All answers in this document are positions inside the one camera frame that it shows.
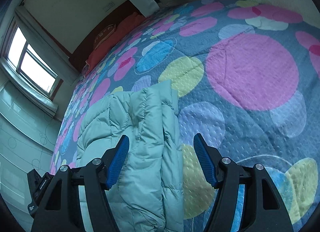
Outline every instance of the window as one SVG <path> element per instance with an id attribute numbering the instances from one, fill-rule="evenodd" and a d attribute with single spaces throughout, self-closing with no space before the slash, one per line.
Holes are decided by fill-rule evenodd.
<path id="1" fill-rule="evenodd" d="M 35 52 L 19 27 L 12 36 L 6 54 L 9 64 L 33 88 L 51 97 L 60 80 L 57 74 Z"/>

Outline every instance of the wall outlet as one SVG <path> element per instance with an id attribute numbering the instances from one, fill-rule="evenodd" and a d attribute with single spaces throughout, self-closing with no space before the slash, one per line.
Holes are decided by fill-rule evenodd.
<path id="1" fill-rule="evenodd" d="M 115 6 L 114 2 L 108 3 L 106 6 L 103 7 L 104 12 L 110 10 L 113 6 Z"/>

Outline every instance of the bed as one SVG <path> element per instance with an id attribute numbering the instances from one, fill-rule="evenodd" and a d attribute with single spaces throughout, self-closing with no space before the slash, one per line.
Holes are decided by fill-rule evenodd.
<path id="1" fill-rule="evenodd" d="M 319 77 L 320 30 L 295 12 L 244 0 L 200 0 L 162 9 L 79 81 L 51 173 L 62 164 L 76 166 L 80 124 L 95 102 L 170 79 L 179 96 L 184 230 L 203 231 L 214 202 L 192 147 L 193 136 L 201 133 L 221 155 L 266 167 L 298 231 L 320 196 Z M 187 174 L 199 177 L 193 189 Z M 239 201 L 243 191 L 240 187 Z"/>

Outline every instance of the wooden headboard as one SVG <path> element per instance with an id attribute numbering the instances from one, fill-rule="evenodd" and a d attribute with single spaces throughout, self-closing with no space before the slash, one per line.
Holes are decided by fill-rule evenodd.
<path id="1" fill-rule="evenodd" d="M 129 1 L 125 1 L 113 12 L 111 12 L 106 18 L 104 18 L 80 43 L 76 50 L 69 57 L 70 63 L 79 72 L 82 71 L 85 66 L 85 61 L 93 51 L 93 42 L 96 36 L 108 25 L 115 23 L 118 25 L 126 17 L 133 12 L 141 14 L 141 12 Z"/>

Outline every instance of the red pillowcase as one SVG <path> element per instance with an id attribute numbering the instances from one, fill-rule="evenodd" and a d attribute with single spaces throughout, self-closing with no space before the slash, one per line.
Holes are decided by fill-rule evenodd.
<path id="1" fill-rule="evenodd" d="M 145 21 L 145 17 L 134 12 L 127 18 L 125 18 L 114 31 L 114 33 L 109 36 L 105 41 L 103 41 L 94 51 L 91 52 L 89 58 L 86 60 L 87 65 L 89 66 L 88 71 L 85 76 L 87 76 L 99 62 L 105 57 L 106 54 L 119 42 L 121 41 L 128 33 L 133 29 L 138 27 L 142 22 Z"/>

